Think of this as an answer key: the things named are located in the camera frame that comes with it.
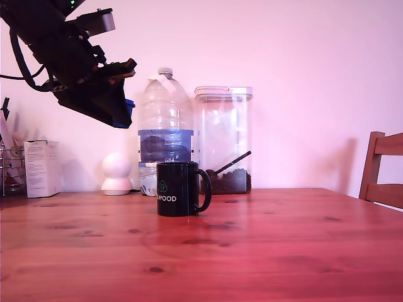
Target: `plastic water bottle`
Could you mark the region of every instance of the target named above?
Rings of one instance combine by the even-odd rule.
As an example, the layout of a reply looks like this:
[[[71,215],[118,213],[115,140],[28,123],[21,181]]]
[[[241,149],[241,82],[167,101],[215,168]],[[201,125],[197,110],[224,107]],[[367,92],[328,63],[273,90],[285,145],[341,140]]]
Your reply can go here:
[[[149,78],[139,105],[139,176],[144,195],[157,194],[158,162],[193,160],[193,108],[171,68]]]

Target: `printed text on mug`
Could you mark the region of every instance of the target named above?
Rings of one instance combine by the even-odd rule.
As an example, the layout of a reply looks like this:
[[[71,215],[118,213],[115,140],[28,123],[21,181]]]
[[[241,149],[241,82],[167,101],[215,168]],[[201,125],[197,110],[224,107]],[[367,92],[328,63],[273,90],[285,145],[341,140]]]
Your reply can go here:
[[[176,201],[176,196],[161,196],[161,195],[158,195],[157,199],[162,200],[162,201]]]

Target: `mug handle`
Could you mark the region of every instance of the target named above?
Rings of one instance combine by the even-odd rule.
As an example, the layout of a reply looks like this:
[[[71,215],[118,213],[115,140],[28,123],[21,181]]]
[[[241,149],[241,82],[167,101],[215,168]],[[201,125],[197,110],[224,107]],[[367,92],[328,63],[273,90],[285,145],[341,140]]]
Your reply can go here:
[[[199,212],[203,212],[203,211],[207,210],[208,206],[210,206],[210,202],[212,200],[212,182],[210,181],[210,178],[205,171],[198,169],[196,171],[196,174],[200,174],[201,178],[203,179],[204,183],[206,184],[206,193],[205,193],[203,205],[198,206],[197,204],[195,204],[195,209],[199,213]]]

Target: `white box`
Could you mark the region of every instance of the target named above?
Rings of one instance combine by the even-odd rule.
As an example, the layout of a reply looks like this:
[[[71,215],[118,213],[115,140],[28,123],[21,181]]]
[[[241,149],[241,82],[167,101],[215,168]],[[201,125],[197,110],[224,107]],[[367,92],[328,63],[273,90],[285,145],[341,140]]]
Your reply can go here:
[[[49,197],[60,192],[58,142],[24,142],[26,191],[29,198]]]

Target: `blue label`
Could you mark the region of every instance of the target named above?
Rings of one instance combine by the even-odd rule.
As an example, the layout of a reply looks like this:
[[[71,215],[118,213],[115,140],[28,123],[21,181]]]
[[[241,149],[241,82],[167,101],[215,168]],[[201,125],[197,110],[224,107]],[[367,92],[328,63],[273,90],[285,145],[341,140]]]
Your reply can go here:
[[[139,167],[153,162],[190,162],[193,130],[139,130]]]

